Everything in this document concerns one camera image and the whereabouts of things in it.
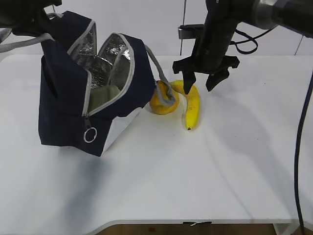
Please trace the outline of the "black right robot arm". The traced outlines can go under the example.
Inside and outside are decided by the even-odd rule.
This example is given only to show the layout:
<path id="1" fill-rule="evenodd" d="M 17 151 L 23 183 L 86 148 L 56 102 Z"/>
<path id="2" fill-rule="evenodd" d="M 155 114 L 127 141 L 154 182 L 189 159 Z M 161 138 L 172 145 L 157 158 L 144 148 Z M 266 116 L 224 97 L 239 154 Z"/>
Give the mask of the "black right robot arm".
<path id="1" fill-rule="evenodd" d="M 260 29 L 282 26 L 308 38 L 313 36 L 313 2 L 311 0 L 207 0 L 203 24 L 181 25 L 179 38 L 195 39 L 189 57 L 175 61 L 173 72 L 183 75 L 183 90 L 188 94 L 196 82 L 196 73 L 208 75 L 206 88 L 213 90 L 229 77 L 229 68 L 240 63 L 227 56 L 228 47 L 239 23 Z"/>

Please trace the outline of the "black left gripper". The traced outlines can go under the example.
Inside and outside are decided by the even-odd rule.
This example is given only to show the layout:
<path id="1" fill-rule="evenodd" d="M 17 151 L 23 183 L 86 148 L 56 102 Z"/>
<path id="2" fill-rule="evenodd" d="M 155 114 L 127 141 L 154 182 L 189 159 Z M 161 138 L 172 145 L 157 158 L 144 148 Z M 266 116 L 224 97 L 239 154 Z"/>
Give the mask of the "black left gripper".
<path id="1" fill-rule="evenodd" d="M 47 14 L 45 8 L 61 4 L 61 0 L 1 0 L 0 27 L 11 29 L 17 36 L 37 37 L 49 33 L 59 40 L 55 21 L 63 15 Z"/>

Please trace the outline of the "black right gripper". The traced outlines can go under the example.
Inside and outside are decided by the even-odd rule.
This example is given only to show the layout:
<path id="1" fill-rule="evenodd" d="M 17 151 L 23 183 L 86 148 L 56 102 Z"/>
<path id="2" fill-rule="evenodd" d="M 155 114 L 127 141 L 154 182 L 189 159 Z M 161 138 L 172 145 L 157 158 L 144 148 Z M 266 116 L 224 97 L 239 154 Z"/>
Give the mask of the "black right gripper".
<path id="1" fill-rule="evenodd" d="M 239 59 L 226 56 L 239 21 L 232 16 L 231 0 L 207 0 L 208 10 L 202 35 L 195 39 L 191 56 L 175 61 L 173 72 L 183 75 L 183 90 L 189 94 L 196 82 L 194 72 L 209 74 L 206 81 L 208 92 L 229 77 L 229 67 L 236 69 Z"/>

